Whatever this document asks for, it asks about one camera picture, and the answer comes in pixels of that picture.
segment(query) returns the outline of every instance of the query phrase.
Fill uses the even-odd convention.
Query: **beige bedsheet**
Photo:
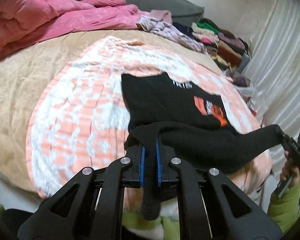
[[[0,62],[0,177],[24,190],[36,192],[26,167],[26,133],[41,93],[66,63],[105,36],[167,48],[216,73],[221,71],[208,56],[162,37],[141,31],[70,33],[19,51]]]

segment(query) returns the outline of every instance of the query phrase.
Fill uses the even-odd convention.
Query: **orange graphic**
[[[194,104],[198,108],[201,114],[208,115],[207,110],[204,108],[204,99],[194,96]],[[211,113],[215,118],[217,118],[220,121],[221,127],[224,127],[227,125],[227,120],[224,118],[223,112],[221,110],[221,107],[212,105],[211,106]]]
[[[206,109],[204,108],[204,100],[202,98],[194,96],[194,103],[201,114],[208,115]]]
[[[223,112],[221,110],[221,107],[212,105],[212,114],[215,118],[217,118],[220,121],[221,127],[224,127],[227,125],[227,120],[223,117]]]

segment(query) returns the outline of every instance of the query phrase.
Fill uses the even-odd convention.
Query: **printed graphic on t-shirt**
[[[196,96],[194,96],[194,104],[198,108],[201,114],[203,115],[212,114],[215,118],[217,118],[220,121],[221,127],[227,125],[227,120],[224,118],[225,114],[223,113],[220,106],[216,106],[211,101]]]
[[[179,83],[175,80],[172,80],[172,83],[177,86],[177,87],[180,87],[180,88],[192,88],[192,85],[190,84],[190,82],[185,82],[185,83]]]

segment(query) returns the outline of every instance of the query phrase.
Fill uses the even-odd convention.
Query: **green sweater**
[[[207,29],[207,30],[210,30],[210,31],[213,31],[215,35],[218,35],[219,31],[213,27],[211,27],[209,24],[207,23],[201,23],[201,22],[197,22],[197,26],[199,28],[202,28],[202,29]]]
[[[287,189],[279,199],[272,193],[267,215],[286,233],[299,218],[300,180],[294,187]]]
[[[299,215],[300,181],[287,189],[281,199],[272,193],[267,215],[285,234],[297,221]],[[164,240],[180,240],[179,221],[168,217],[158,217],[154,221],[146,221],[140,213],[127,212],[122,215],[122,225],[138,230],[156,230],[163,228]]]

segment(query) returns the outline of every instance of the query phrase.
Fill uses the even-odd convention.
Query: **metal pin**
[[[212,175],[212,176],[217,176],[219,175],[219,170],[216,169],[216,168],[212,168],[209,170],[209,173]]]
[[[128,164],[128,163],[130,162],[130,158],[128,158],[128,157],[123,157],[123,158],[120,160],[120,162],[121,162],[122,164]]]
[[[91,174],[91,172],[92,172],[92,169],[90,167],[86,167],[82,170],[83,175],[89,175],[89,174]]]
[[[181,163],[181,160],[180,160],[179,158],[172,158],[172,159],[171,159],[171,162],[172,162],[173,164],[180,164],[180,163]]]

